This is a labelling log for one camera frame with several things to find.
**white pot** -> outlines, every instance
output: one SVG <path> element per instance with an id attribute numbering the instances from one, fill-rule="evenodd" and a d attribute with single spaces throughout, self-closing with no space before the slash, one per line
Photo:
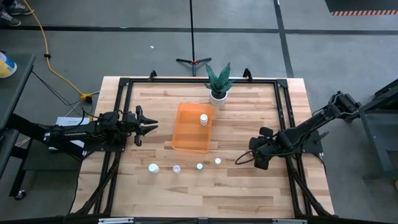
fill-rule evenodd
<path id="1" fill-rule="evenodd" d="M 225 102 L 226 102 L 226 97 L 227 97 L 227 96 L 228 96 L 228 92 L 226 92 L 224 98 L 222 98 L 222 99 L 216 99 L 216 98 L 213 97 L 213 95 L 211 94 L 211 90 L 210 90 L 210 103 L 211 103 L 212 105 L 215 105 L 215 106 L 224 105 Z"/>

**yellow object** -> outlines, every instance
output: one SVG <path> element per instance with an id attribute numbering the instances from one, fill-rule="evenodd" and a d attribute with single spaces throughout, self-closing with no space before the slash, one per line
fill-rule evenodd
<path id="1" fill-rule="evenodd" d="M 17 64 L 0 52 L 0 78 L 10 77 L 17 70 Z"/>
<path id="2" fill-rule="evenodd" d="M 56 76 L 62 78 L 65 82 L 69 83 L 69 85 L 72 86 L 72 87 L 80 94 L 81 100 L 83 100 L 83 101 L 86 101 L 86 99 L 90 99 L 90 100 L 91 100 L 91 96 L 92 96 L 91 94 L 82 93 L 71 81 L 67 80 L 65 77 L 63 77 L 62 75 L 60 75 L 59 73 L 57 73 L 57 72 L 51 67 L 51 64 L 50 64 L 49 46 L 48 46 L 48 44 L 47 44 L 47 38 L 45 37 L 42 24 L 40 23 L 40 21 L 39 21 L 39 19 L 37 18 L 37 16 L 36 16 L 35 12 L 33 11 L 33 9 L 30 7 L 29 3 L 28 3 L 26 0 L 24 0 L 24 2 L 25 2 L 25 4 L 26 4 L 26 6 L 29 8 L 29 10 L 32 11 L 32 15 L 34 16 L 35 20 L 37 21 L 37 23 L 38 23 L 38 25 L 39 25 L 39 27 L 40 27 L 40 30 L 42 31 L 43 38 L 44 38 L 44 45 L 45 45 L 45 56 L 44 56 L 44 57 L 45 57 L 45 59 L 47 60 L 47 65 L 48 65 L 50 71 L 51 71 L 52 73 L 54 73 Z"/>
<path id="3" fill-rule="evenodd" d="M 200 124 L 200 116 L 207 115 L 208 122 Z M 180 103 L 175 120 L 172 147 L 186 152 L 206 153 L 210 148 L 212 105 Z"/>

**caster wheel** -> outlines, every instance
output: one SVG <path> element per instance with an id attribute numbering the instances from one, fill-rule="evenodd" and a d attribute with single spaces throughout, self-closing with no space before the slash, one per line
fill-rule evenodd
<path id="1" fill-rule="evenodd" d="M 25 190 L 20 190 L 18 192 L 18 195 L 14 197 L 15 200 L 22 200 L 26 197 L 26 192 Z"/>

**tripod stand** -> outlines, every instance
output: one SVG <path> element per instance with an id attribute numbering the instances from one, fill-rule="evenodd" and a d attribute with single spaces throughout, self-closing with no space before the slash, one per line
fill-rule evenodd
<path id="1" fill-rule="evenodd" d="M 192 0 L 189 0 L 189 7 L 190 7 L 190 13 L 191 13 L 191 38 L 192 38 L 192 60 L 185 60 L 185 59 L 180 59 L 177 58 L 176 61 L 178 62 L 185 62 L 188 63 L 192 66 L 192 76 L 197 75 L 197 65 L 200 62 L 209 62 L 211 58 L 204 58 L 200 60 L 195 60 L 195 41 L 193 40 L 193 16 L 192 16 Z"/>

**green plant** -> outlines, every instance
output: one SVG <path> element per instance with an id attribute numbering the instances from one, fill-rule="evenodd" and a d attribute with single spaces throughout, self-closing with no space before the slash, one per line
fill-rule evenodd
<path id="1" fill-rule="evenodd" d="M 206 65 L 206 71 L 209 75 L 210 83 L 205 83 L 207 89 L 211 90 L 211 94 L 216 99 L 224 98 L 226 92 L 232 87 L 232 81 L 229 81 L 229 73 L 231 71 L 230 63 L 223 69 L 220 75 L 217 77 L 211 67 Z"/>

